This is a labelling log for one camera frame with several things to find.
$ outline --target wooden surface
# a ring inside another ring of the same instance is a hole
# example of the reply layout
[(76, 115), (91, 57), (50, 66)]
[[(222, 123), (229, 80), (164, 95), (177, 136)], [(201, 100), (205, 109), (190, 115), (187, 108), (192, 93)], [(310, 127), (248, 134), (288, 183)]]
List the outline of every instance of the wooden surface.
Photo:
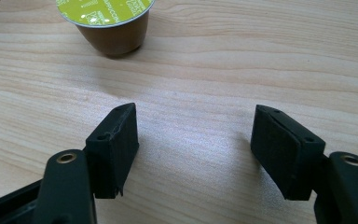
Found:
[(255, 105), (358, 154), (358, 1), (157, 0), (112, 59), (54, 1), (0, 1), (0, 197), (128, 102), (141, 146), (100, 223), (314, 223), (315, 195), (285, 201), (253, 157)]

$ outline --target brown plastic cup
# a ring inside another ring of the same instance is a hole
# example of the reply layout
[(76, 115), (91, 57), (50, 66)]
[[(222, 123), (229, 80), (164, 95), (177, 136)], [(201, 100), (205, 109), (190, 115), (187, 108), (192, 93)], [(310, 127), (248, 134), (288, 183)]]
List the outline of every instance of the brown plastic cup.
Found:
[(115, 56), (133, 51), (143, 44), (149, 9), (153, 3), (154, 0), (89, 0), (72, 3), (57, 0), (57, 7), (95, 49)]

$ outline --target black plastic part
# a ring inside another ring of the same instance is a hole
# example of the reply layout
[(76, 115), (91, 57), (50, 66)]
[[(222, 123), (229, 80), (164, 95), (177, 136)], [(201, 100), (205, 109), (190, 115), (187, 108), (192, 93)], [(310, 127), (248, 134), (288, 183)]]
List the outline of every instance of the black plastic part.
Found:
[(87, 138), (84, 149), (96, 198), (123, 195), (138, 147), (135, 104), (116, 107)]
[(65, 150), (48, 160), (33, 223), (96, 223), (87, 160), (82, 150)]
[(312, 169), (325, 142), (282, 111), (257, 105), (251, 149), (288, 200), (310, 198)]
[(0, 198), (0, 224), (30, 224), (40, 180)]
[(358, 156), (330, 154), (329, 185), (341, 214), (341, 224), (358, 223)]

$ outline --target capsule lid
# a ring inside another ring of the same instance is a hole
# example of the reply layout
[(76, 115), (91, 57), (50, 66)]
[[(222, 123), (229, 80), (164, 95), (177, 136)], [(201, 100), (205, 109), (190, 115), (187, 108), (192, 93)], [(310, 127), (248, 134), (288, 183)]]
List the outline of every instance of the capsule lid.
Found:
[(56, 0), (58, 10), (71, 23), (86, 27), (112, 27), (136, 20), (154, 0)]

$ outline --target wooden table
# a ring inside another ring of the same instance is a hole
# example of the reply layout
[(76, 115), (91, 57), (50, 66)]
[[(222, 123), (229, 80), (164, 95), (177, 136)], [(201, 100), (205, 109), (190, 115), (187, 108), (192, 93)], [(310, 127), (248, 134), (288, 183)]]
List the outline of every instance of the wooden table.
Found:
[(54, 1), (0, 1), (0, 197), (43, 176), (115, 106), (140, 148), (99, 223), (314, 223), (251, 153), (255, 105), (358, 154), (358, 1), (157, 0), (142, 47), (97, 52)]

